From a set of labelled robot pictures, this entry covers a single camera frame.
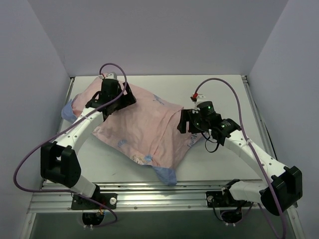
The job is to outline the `blue printed pillowcase pink inside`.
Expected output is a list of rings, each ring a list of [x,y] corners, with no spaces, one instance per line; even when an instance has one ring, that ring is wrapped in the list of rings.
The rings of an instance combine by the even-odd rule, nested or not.
[[[136,103],[112,113],[92,134],[139,165],[153,168],[168,186],[177,184],[175,170],[200,134],[177,130],[183,106],[135,85]]]

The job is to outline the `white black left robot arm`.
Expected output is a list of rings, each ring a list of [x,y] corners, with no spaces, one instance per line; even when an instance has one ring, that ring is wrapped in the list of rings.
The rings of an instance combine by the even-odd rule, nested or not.
[[[127,82],[120,84],[115,77],[103,79],[99,90],[85,104],[72,128],[41,147],[41,177],[59,183],[69,188],[74,195],[83,197],[82,202],[89,209],[98,206],[115,208],[117,197],[101,194],[99,186],[82,175],[77,154],[96,127],[112,113],[134,103],[136,98]]]

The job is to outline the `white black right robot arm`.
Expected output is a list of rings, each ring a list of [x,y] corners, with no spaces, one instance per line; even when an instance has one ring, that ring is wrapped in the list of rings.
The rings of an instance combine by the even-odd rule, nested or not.
[[[226,205],[237,201],[259,203],[272,215],[279,216],[303,195],[302,172],[275,160],[244,135],[243,129],[232,119],[218,114],[211,101],[204,101],[195,109],[181,111],[177,126],[180,133],[207,133],[221,145],[242,159],[262,179],[252,183],[234,179],[221,193]]]

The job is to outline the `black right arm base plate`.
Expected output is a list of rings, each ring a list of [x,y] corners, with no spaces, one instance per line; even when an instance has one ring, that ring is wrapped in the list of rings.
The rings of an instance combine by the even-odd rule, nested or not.
[[[229,193],[222,191],[207,191],[205,193],[206,203],[209,208],[226,208],[226,207],[248,207],[251,202],[244,200],[235,200]]]

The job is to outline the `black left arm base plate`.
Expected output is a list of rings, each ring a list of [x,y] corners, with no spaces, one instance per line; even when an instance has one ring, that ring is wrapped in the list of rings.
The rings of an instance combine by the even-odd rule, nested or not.
[[[73,195],[71,209],[72,210],[97,210],[103,209],[102,205],[109,209],[117,207],[116,193],[100,193],[95,198],[86,199],[82,195]]]

